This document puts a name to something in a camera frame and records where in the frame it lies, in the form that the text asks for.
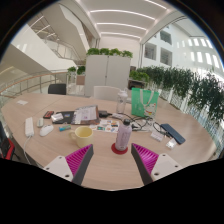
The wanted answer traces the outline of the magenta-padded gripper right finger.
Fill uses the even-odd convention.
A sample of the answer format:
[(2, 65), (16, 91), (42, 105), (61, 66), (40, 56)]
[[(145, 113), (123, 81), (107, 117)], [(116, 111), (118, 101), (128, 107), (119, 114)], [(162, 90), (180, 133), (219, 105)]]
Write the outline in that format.
[(168, 154), (157, 153), (133, 143), (131, 154), (138, 167), (144, 185), (152, 183), (182, 169), (182, 166)]

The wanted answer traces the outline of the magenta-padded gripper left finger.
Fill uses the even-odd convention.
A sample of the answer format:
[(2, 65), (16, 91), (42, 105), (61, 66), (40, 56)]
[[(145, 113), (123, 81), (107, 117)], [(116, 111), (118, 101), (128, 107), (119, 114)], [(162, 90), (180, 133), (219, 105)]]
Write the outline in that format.
[(93, 154), (93, 145), (90, 144), (67, 156), (57, 156), (44, 170), (81, 185)]

